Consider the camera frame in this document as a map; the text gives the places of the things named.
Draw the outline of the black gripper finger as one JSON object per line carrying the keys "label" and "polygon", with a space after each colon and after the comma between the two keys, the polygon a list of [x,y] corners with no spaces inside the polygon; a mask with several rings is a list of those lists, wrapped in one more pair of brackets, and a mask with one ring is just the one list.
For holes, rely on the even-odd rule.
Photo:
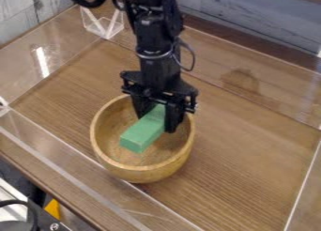
{"label": "black gripper finger", "polygon": [[185,118],[185,107],[181,103],[166,105],[166,132],[175,133],[175,130]]}
{"label": "black gripper finger", "polygon": [[131,96],[131,102],[138,118],[142,118],[155,107],[155,103],[146,97]]}

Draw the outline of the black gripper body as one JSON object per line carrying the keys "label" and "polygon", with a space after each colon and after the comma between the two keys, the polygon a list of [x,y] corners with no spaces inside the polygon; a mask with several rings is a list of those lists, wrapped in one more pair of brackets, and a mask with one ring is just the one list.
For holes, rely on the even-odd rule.
{"label": "black gripper body", "polygon": [[[191,53],[191,65],[189,68],[181,63],[181,48]],[[178,38],[170,49],[163,54],[146,55],[136,52],[140,62],[140,70],[124,70],[120,72],[123,79],[122,91],[130,95],[148,98],[155,105],[181,103],[185,113],[194,113],[197,106],[198,90],[182,78],[182,71],[191,71],[195,63],[195,54],[190,45]]]}

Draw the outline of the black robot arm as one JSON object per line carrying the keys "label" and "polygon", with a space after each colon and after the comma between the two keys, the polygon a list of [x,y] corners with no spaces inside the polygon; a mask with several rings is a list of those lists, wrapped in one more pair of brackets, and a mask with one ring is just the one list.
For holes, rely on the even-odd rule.
{"label": "black robot arm", "polygon": [[127,14],[135,35],[139,70],[120,72],[122,91],[130,95],[135,113],[144,116],[164,106],[164,131],[174,132],[185,115],[195,111],[198,90],[182,79],[181,51],[190,45],[181,39],[185,19],[177,0],[71,0],[84,8],[98,8],[111,1]]}

